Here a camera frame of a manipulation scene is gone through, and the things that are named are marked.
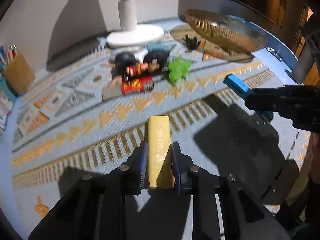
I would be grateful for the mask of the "black lighter box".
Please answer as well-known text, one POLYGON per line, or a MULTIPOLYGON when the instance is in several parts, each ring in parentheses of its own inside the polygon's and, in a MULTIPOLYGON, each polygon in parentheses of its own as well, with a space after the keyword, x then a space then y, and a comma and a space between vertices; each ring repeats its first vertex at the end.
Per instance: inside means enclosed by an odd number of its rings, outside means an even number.
POLYGON ((152 73, 148 73, 147 76, 156 77, 156 76, 166 75, 168 72, 169 72, 169 68, 163 67, 161 69, 157 69, 152 73))

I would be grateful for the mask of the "light blue dinosaur toy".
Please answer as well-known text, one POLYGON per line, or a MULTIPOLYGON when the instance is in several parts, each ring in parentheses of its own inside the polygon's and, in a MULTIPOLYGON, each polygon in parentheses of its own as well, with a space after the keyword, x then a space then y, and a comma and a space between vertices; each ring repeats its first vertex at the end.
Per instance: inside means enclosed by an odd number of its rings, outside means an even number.
POLYGON ((146 45, 147 52, 152 52, 152 51, 170 51, 170 48, 162 42, 152 42, 150 44, 146 45))

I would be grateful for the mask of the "red rectangular box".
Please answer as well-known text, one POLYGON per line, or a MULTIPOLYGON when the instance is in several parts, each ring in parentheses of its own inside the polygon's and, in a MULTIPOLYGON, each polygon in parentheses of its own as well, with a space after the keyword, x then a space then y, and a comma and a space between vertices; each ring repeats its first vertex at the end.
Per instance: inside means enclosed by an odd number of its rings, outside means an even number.
POLYGON ((121 84, 123 95, 142 93, 153 89, 154 83, 150 76, 140 77, 131 81, 123 81, 121 84))

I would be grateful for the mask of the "black helmet figurine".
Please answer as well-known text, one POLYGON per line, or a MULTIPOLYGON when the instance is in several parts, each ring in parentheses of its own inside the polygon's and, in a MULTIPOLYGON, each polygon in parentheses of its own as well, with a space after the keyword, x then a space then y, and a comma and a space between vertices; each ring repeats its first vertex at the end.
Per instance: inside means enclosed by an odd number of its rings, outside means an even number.
POLYGON ((129 52, 117 54, 114 59, 114 68, 111 70, 112 77, 127 75, 127 67, 137 63, 135 55, 129 52))

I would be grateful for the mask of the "black-haired red figurine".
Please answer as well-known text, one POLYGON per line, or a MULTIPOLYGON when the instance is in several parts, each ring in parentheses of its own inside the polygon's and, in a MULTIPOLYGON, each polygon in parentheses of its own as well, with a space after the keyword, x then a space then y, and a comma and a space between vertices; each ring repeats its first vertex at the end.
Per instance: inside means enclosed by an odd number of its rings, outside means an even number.
POLYGON ((170 51, 153 50, 144 56, 143 62, 137 62, 127 66, 124 75, 128 79, 151 75, 155 72, 162 71, 167 65, 170 51))

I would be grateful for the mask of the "grey eraser block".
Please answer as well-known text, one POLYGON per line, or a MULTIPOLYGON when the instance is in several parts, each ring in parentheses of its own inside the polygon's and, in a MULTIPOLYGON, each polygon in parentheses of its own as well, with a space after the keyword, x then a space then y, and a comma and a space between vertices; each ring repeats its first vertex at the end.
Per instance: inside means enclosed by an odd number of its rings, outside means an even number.
POLYGON ((105 86, 102 90, 102 100, 108 101, 123 96, 122 84, 118 83, 113 86, 105 86))

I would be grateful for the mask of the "yellow rectangular box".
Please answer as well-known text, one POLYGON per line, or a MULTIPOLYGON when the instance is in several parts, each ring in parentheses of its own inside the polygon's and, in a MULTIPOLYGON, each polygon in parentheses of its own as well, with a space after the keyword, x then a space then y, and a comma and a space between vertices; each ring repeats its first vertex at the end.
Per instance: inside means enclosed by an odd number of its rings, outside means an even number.
POLYGON ((151 116, 148 120, 148 188, 172 189, 170 122, 166 115, 151 116))

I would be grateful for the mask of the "blue rectangular box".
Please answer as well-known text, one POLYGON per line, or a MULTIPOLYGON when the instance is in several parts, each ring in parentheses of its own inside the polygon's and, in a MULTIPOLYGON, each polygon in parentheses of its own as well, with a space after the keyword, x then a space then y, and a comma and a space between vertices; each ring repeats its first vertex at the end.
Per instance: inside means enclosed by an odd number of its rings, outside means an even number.
POLYGON ((253 93, 253 90, 251 90, 248 85, 246 85, 234 74, 227 75, 223 83, 227 85, 234 93, 240 96, 242 100, 246 100, 248 95, 253 93))

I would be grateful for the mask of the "stack of books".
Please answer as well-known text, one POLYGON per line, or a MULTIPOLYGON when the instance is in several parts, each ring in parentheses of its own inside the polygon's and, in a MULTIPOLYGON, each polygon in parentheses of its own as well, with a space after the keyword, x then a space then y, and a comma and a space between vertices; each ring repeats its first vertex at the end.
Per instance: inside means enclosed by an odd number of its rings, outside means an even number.
POLYGON ((5 66, 1 62, 1 134, 5 131, 8 115, 16 101, 16 94, 4 77, 4 72, 8 66, 9 64, 5 66))

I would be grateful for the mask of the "light green dinosaur toy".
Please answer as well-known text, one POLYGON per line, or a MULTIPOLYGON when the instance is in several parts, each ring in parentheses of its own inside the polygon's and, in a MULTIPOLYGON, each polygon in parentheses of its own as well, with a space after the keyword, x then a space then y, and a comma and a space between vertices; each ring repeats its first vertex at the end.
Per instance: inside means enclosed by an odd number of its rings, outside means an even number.
POLYGON ((175 58, 168 65, 169 82, 176 85, 181 79, 186 79, 189 75, 189 68, 193 63, 181 57, 175 58))

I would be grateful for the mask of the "black spiky toy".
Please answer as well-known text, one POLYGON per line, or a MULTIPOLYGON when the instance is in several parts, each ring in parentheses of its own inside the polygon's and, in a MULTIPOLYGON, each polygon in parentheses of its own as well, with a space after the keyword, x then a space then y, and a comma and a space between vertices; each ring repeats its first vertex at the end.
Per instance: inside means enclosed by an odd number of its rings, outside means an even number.
POLYGON ((185 37, 182 38, 182 40, 185 42, 185 45, 189 50, 196 50, 197 48, 199 48, 201 44, 201 42, 198 41, 196 36, 190 38, 188 35, 185 35, 185 37))

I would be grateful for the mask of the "patterned blue table mat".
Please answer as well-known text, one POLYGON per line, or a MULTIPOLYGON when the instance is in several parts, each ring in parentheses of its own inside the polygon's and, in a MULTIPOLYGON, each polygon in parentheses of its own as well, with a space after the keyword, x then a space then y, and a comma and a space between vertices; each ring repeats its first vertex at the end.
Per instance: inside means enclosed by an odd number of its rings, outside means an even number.
POLYGON ((172 140, 196 165, 216 175, 235 174, 272 213, 292 196, 292 184, 308 162, 310 133, 279 115, 264 123, 223 83, 234 74, 251 88, 287 85, 286 63, 265 49, 214 54, 206 41, 188 50, 182 38, 194 36, 191 27, 176 18, 158 25, 169 62, 181 57, 193 63, 176 85, 166 75, 156 76, 151 91, 103 101, 115 54, 99 48, 48 75, 16 103, 10 167, 25 236, 60 200, 59 179, 67 168, 110 172, 147 136, 153 115, 169 117, 172 140))

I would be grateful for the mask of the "cardboard pen holder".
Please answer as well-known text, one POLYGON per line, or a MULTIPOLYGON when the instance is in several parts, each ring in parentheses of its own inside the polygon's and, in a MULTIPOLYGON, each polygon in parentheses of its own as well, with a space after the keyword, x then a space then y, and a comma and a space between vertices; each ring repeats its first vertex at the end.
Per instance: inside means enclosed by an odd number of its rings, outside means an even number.
POLYGON ((18 95, 25 94, 35 80, 34 70, 27 64, 21 53, 12 59, 3 74, 18 95))

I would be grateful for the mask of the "amber ribbed glass bowl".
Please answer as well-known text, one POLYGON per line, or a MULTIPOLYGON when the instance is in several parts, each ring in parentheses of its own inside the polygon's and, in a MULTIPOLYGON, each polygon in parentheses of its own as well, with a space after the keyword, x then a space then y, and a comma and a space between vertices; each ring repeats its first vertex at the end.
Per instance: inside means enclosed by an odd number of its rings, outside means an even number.
POLYGON ((267 45, 264 35, 227 15, 188 9, 184 18, 197 34, 221 48, 252 53, 267 45))

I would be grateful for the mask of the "pens in holder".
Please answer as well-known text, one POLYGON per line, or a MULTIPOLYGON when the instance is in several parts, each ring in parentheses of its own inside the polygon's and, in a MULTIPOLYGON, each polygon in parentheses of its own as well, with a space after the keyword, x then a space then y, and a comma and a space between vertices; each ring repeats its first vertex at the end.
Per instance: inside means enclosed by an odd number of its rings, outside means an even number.
POLYGON ((1 62, 7 66, 17 55, 17 48, 13 46, 0 46, 1 62))

